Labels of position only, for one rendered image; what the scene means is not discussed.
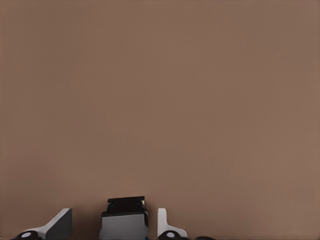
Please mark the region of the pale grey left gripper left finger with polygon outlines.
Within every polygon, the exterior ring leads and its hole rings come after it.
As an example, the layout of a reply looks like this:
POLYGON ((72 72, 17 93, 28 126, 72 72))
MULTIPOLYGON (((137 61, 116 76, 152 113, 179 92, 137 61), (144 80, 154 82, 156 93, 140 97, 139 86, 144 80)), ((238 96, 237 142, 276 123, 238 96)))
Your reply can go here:
POLYGON ((27 229, 11 240, 68 240, 72 230, 72 209, 63 208, 47 224, 27 229))

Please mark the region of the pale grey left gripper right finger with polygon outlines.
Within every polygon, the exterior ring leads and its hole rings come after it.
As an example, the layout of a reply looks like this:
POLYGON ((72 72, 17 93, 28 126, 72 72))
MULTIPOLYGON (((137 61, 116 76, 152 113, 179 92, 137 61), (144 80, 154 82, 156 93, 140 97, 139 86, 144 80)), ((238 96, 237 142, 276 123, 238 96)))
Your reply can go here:
POLYGON ((165 208, 159 208, 157 212, 157 240, 188 240, 185 230, 168 224, 165 208))

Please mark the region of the black and grey switch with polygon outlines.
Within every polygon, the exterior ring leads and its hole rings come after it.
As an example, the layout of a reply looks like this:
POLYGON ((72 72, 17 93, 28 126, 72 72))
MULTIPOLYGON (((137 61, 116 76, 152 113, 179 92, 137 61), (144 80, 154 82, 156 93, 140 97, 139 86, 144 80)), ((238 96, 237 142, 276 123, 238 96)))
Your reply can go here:
POLYGON ((144 196, 109 198, 101 213, 100 240, 148 240, 149 213, 144 196))

